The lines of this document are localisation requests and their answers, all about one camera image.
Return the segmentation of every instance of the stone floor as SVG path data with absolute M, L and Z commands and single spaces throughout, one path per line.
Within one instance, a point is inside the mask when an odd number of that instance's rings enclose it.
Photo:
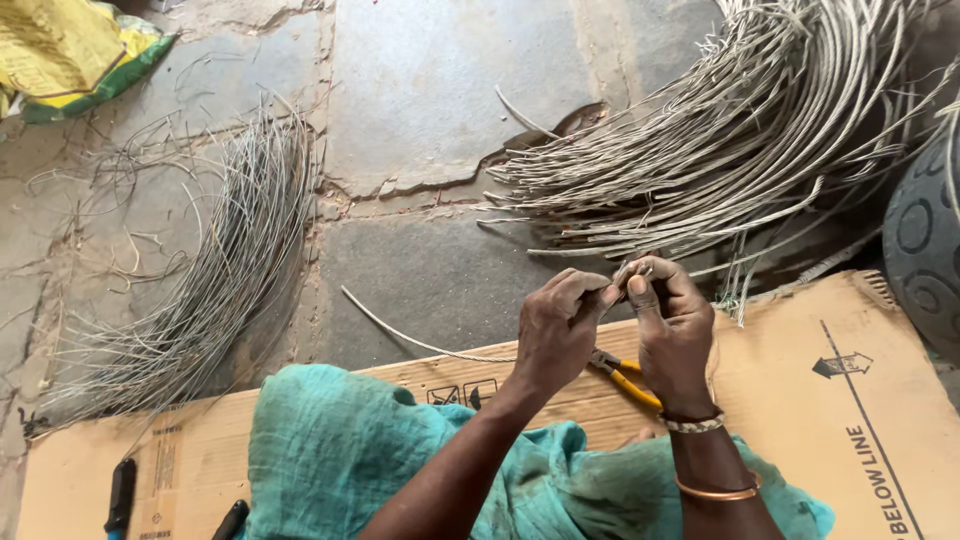
M 49 359 L 59 350 L 62 315 L 95 313 L 118 324 L 149 310 L 163 285 L 128 285 L 117 269 L 162 270 L 177 250 L 196 245 L 191 200 L 219 182 L 197 160 L 216 160 L 258 103 L 283 114 L 272 97 L 279 95 L 308 111 L 323 184 L 288 328 L 267 324 L 245 335 L 214 393 L 255 387 L 293 362 L 359 369 L 426 355 L 379 331 L 341 286 L 402 331 L 457 350 L 514 339 L 523 296 L 566 266 L 610 273 L 599 258 L 526 255 L 539 241 L 525 227 L 475 224 L 469 206 L 500 188 L 475 174 L 478 162 L 525 131 L 493 88 L 548 127 L 591 104 L 619 110 L 686 70 L 699 58 L 694 42 L 719 20 L 710 0 L 118 5 L 181 31 L 151 77 L 77 120 L 0 123 L 0 540 L 15 534 L 26 467 L 19 409 L 29 419 L 41 390 L 60 377 Z M 934 36 L 949 37 L 958 13 L 934 17 Z M 956 39 L 935 41 L 944 42 Z M 921 50 L 931 65 L 952 56 L 941 44 Z M 188 156 L 177 160 L 191 166 L 159 167 L 136 189 L 83 182 L 98 152 L 151 123 L 139 143 L 190 137 L 180 152 Z M 56 178 L 29 182 L 55 168 Z M 81 202 L 85 215 L 74 219 Z M 199 214 L 208 213 L 204 200 Z M 855 221 L 823 227 L 781 253 L 771 264 L 790 270 L 770 279 L 792 280 L 791 272 L 845 245 Z M 706 266 L 709 257 L 690 263 Z M 627 316 L 620 309 L 611 320 Z M 256 375 L 247 369 L 255 362 L 264 366 Z M 947 364 L 938 371 L 960 404 L 960 372 Z

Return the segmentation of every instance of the forearm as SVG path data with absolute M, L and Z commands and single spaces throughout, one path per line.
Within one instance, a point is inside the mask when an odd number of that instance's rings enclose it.
M 467 538 L 504 456 L 545 403 L 546 397 L 507 379 L 359 538 Z
M 677 479 L 702 491 L 739 491 L 755 485 L 724 428 L 703 433 L 670 431 Z M 783 538 L 763 499 L 756 495 L 742 501 L 706 501 L 681 493 L 684 538 L 759 540 Z

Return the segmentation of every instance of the pliers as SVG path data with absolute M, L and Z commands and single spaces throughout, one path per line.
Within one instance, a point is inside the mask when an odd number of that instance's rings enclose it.
M 617 386 L 623 388 L 628 394 L 639 400 L 641 403 L 656 407 L 658 409 L 663 408 L 660 400 L 637 388 L 617 370 L 617 368 L 623 368 L 641 373 L 639 362 L 634 360 L 621 360 L 620 358 L 617 358 L 606 351 L 594 349 L 593 355 L 590 357 L 590 363 L 593 364 L 594 367 L 600 368 L 601 370 L 607 372 L 607 375 L 610 376 Z

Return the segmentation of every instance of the cardboard sheet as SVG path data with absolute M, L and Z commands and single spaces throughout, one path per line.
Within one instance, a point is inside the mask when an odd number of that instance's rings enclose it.
M 731 431 L 791 483 L 829 503 L 836 539 L 960 537 L 960 418 L 899 309 L 860 293 L 851 273 L 748 309 L 746 328 L 717 318 L 711 352 L 717 403 Z M 599 347 L 636 357 L 636 325 L 601 327 Z M 511 356 L 516 343 L 475 350 Z M 512 364 L 435 357 L 366 370 L 423 403 L 482 407 Z M 102 538 L 110 474 L 134 447 L 130 538 L 210 538 L 237 499 L 249 499 L 247 444 L 257 391 L 202 400 L 154 420 L 74 426 L 30 450 L 17 537 Z M 653 411 L 587 370 L 531 423 L 574 420 L 593 450 L 612 450 Z

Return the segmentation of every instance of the black tool handle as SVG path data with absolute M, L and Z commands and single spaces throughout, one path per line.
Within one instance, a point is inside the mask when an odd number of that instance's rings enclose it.
M 250 514 L 250 507 L 247 502 L 241 499 L 230 507 L 230 511 L 224 516 L 224 521 L 217 527 L 213 533 L 213 540 L 231 540 L 240 531 L 240 527 L 247 521 L 247 515 Z
M 133 487 L 136 484 L 136 462 L 124 459 L 113 468 L 113 485 L 110 487 L 110 514 L 106 532 L 127 530 L 133 508 Z

